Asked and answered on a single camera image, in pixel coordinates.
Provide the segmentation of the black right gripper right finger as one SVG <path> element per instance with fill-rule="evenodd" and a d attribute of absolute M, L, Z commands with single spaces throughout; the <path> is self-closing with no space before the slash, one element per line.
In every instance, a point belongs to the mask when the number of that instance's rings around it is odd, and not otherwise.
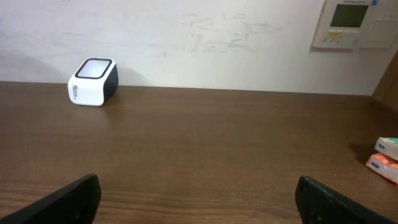
<path fill-rule="evenodd" d="M 303 224 L 395 224 L 307 175 L 298 180 L 295 203 Z"/>

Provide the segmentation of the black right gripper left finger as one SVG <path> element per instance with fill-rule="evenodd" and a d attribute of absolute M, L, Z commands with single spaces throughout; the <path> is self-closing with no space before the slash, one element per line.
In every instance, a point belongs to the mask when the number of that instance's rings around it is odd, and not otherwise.
<path fill-rule="evenodd" d="M 92 224 L 101 200 L 98 176 L 88 174 L 1 218 L 1 224 Z"/>

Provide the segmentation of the orange tissue pack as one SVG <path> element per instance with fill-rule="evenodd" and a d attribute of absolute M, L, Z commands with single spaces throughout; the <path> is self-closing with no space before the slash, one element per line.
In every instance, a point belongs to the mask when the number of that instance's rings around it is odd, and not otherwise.
<path fill-rule="evenodd" d="M 366 166 L 397 184 L 397 161 L 381 153 L 373 154 L 368 159 Z"/>

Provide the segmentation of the green tissue pack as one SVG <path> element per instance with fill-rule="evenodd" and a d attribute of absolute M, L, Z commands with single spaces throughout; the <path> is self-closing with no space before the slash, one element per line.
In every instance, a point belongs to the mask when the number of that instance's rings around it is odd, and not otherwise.
<path fill-rule="evenodd" d="M 375 148 L 375 150 L 379 151 L 380 153 L 382 153 L 396 161 L 398 160 L 397 138 L 379 137 L 374 148 Z"/>

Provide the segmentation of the white barcode scanner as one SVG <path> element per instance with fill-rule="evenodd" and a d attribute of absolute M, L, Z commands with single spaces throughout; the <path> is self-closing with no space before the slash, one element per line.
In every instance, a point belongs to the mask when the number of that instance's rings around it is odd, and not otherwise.
<path fill-rule="evenodd" d="M 116 61 L 111 58 L 88 58 L 68 81 L 72 103 L 101 106 L 116 92 L 119 85 Z"/>

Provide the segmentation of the beige wall control panel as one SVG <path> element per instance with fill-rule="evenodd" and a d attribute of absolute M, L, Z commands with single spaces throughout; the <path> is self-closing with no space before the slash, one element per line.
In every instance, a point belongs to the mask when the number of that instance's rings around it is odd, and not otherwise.
<path fill-rule="evenodd" d="M 312 46 L 388 49 L 397 36 L 397 0 L 326 0 Z"/>

